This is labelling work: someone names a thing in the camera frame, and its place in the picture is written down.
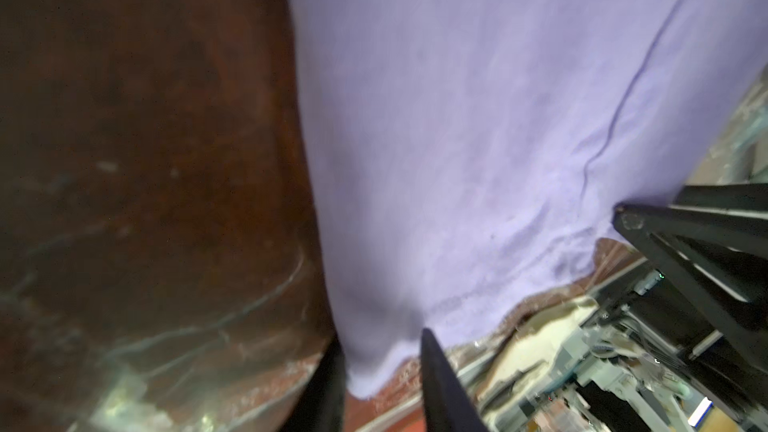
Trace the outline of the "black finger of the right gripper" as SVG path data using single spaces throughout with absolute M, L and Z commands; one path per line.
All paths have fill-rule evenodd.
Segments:
M 767 368 L 767 186 L 688 186 L 666 207 L 620 203 L 613 226 L 747 363 Z

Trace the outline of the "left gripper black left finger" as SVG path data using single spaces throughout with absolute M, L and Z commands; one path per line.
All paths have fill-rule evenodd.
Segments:
M 339 338 L 334 336 L 279 431 L 341 431 L 344 421 L 345 393 L 345 358 Z

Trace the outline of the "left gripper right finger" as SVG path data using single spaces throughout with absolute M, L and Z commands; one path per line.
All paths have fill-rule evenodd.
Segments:
M 427 432 L 488 432 L 434 333 L 420 339 L 423 409 Z

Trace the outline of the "purple t shirt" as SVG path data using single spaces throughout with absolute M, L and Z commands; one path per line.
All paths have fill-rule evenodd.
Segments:
M 289 0 L 349 392 L 592 273 L 767 63 L 767 0 Z

